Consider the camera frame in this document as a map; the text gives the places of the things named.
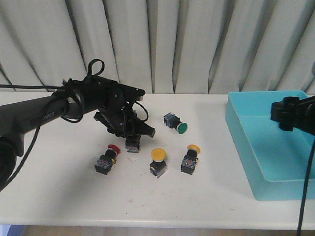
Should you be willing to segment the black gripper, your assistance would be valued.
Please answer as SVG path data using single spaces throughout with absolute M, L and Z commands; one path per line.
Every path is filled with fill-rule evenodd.
M 105 102 L 94 118 L 103 123 L 108 132 L 136 140 L 138 135 L 153 137 L 156 130 L 140 120 L 133 110 L 133 104 L 141 101 L 145 91 L 120 84 L 114 80 L 93 76 L 97 85 L 104 89 Z
M 315 97 L 300 99 L 288 96 L 272 103 L 270 120 L 277 122 L 283 131 L 297 128 L 315 135 Z

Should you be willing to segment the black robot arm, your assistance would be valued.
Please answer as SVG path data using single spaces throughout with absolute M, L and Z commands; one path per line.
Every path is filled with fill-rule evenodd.
M 50 96 L 0 107 L 0 188 L 16 177 L 30 154 L 42 125 L 57 118 L 80 122 L 84 114 L 96 111 L 95 120 L 109 133 L 127 141 L 155 129 L 137 117 L 133 105 L 145 91 L 97 75 L 68 80 Z

